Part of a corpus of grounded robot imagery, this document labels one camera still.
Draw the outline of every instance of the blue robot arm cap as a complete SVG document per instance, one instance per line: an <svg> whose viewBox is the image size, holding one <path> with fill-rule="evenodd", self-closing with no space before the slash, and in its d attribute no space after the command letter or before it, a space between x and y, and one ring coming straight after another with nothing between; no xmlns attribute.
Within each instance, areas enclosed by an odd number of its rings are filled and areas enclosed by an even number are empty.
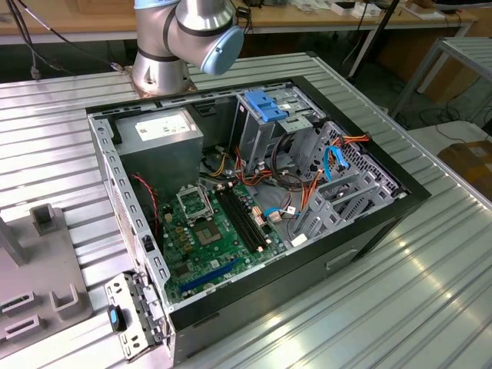
<svg viewBox="0 0 492 369"><path fill-rule="evenodd" d="M201 63L201 71L222 75L236 61L243 46L244 34L238 26L229 28L214 44Z"/></svg>

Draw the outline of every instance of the black ram slot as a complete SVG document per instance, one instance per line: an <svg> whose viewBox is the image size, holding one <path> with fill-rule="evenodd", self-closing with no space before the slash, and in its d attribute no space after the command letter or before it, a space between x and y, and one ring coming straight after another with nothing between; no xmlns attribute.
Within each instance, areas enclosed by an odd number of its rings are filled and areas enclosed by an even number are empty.
<svg viewBox="0 0 492 369"><path fill-rule="evenodd" d="M246 248L254 253L258 252L258 247L266 247L266 240L235 194L230 190L225 190L217 192L216 196Z"/></svg>
<svg viewBox="0 0 492 369"><path fill-rule="evenodd" d="M243 208L243 204L239 201L238 197L234 194L232 190L226 190L226 196L228 200L232 203L234 209L241 209L241 213L244 215L244 218L247 219L246 226L249 228L251 232L251 236L255 239L260 246L266 247L267 242L264 239L263 234L258 230L258 226L251 220L249 213L247 210Z"/></svg>
<svg viewBox="0 0 492 369"><path fill-rule="evenodd" d="M258 248L258 244L254 241L253 237L248 232L248 228L243 222L244 219L242 218L242 216L240 216L239 212L234 209L231 202L225 196L224 192L217 193L217 199L219 201L219 204L224 209L225 214L228 216L229 220L234 226L234 229L236 230L237 233L239 233L239 236L241 237L241 240L246 245L246 248L251 253L255 252L256 249Z"/></svg>

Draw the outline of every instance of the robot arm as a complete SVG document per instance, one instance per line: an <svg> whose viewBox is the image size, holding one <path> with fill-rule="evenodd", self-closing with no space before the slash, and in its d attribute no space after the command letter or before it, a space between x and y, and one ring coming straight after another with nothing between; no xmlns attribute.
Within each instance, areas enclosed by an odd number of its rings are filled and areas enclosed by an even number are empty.
<svg viewBox="0 0 492 369"><path fill-rule="evenodd" d="M133 80L151 95L186 91L186 62L221 75L243 44L228 0L135 0L135 14L138 54Z"/></svg>

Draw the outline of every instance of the motherboard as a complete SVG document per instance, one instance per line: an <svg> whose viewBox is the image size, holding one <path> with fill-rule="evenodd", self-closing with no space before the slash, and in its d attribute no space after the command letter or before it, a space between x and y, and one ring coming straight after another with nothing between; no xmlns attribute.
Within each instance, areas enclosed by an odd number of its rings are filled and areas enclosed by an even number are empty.
<svg viewBox="0 0 492 369"><path fill-rule="evenodd" d="M243 184L189 188L159 208L165 228L161 251L171 271L165 290L172 303L285 251L273 225L255 221L255 209Z"/></svg>

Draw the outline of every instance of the ribbed aluminum table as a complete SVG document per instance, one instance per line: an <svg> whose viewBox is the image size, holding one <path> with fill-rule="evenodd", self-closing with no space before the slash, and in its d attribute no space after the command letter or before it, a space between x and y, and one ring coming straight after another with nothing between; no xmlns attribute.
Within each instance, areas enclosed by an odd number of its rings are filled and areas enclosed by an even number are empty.
<svg viewBox="0 0 492 369"><path fill-rule="evenodd" d="M414 92L417 84L421 82L429 67L433 65L418 89L418 92L421 94L425 92L449 56L473 69L480 77L492 82L492 37L451 37L438 39L425 55L424 60L418 66L411 80L405 85L404 90L400 93L397 103L390 110L389 114L391 117L397 116ZM491 99L492 94L483 100L482 105L476 109L476 113L473 116L469 117L469 120L472 121Z"/></svg>
<svg viewBox="0 0 492 369"><path fill-rule="evenodd" d="M377 249L182 367L490 367L492 204L319 58L240 60L198 88L305 76L433 197ZM119 73L0 86L0 209L64 209L93 318L7 357L4 368L125 364L102 285L131 267L101 184L83 107L137 98ZM155 350L131 367L166 367Z"/></svg>

